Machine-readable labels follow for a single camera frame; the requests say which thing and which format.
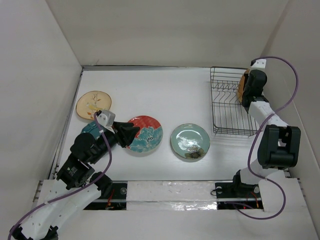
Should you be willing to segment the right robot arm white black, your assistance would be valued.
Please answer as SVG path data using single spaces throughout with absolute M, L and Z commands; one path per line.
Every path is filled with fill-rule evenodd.
M 262 70 L 246 70 L 240 80 L 237 96 L 242 107 L 258 123 L 256 160 L 248 161 L 247 167 L 233 177 L 231 191 L 242 197 L 252 191 L 258 183 L 270 174 L 295 167 L 298 162 L 301 130 L 283 121 L 271 108 L 263 95 L 267 75 Z

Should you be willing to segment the red plate with teal flower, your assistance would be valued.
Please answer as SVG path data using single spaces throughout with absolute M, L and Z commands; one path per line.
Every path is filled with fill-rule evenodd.
M 126 148 L 128 154 L 136 157 L 146 157 L 152 154 L 162 143 L 164 136 L 160 122 L 148 115 L 131 118 L 128 123 L 139 127 L 133 142 Z

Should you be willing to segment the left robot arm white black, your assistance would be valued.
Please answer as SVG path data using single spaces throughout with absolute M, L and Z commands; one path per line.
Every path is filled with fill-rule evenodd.
M 107 198 L 113 181 L 105 171 L 92 167 L 118 144 L 128 147 L 140 127 L 132 122 L 114 122 L 111 129 L 94 122 L 99 136 L 79 134 L 70 155 L 57 173 L 45 201 L 28 212 L 10 230 L 8 238 L 16 240 L 57 240 L 66 224 L 98 198 Z

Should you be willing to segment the orange woven plate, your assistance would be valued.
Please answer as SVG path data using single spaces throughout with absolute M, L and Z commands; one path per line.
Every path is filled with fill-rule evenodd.
M 249 76 L 249 72 L 250 72 L 250 69 L 247 69 L 241 79 L 240 79 L 240 82 L 238 84 L 238 90 L 237 90 L 237 98 L 238 98 L 238 101 L 240 103 L 242 103 L 242 100 L 243 100 L 243 93 L 244 93 L 244 88 L 245 88 L 245 84 L 246 84 L 246 81 L 248 79 L 248 76 Z

